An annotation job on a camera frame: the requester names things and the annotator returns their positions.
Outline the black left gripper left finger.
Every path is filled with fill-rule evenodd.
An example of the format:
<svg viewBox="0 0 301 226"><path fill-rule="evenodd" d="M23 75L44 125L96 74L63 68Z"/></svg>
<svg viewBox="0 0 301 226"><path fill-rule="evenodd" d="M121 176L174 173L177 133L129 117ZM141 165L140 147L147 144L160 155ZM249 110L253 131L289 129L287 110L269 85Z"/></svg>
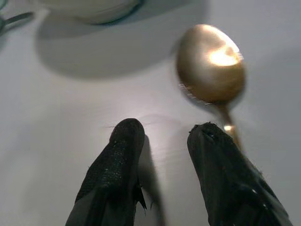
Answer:
<svg viewBox="0 0 301 226"><path fill-rule="evenodd" d="M137 119L127 118L116 125L88 168L67 226L134 225L137 203L147 208L138 176L144 140L144 128Z"/></svg>

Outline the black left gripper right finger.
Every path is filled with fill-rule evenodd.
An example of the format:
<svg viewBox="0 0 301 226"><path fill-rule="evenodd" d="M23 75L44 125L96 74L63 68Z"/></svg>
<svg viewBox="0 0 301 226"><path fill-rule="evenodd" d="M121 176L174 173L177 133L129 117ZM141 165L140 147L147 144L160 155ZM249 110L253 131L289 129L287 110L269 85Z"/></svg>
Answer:
<svg viewBox="0 0 301 226"><path fill-rule="evenodd" d="M285 208L258 169L217 125L195 125L187 147L211 226L290 226Z"/></svg>

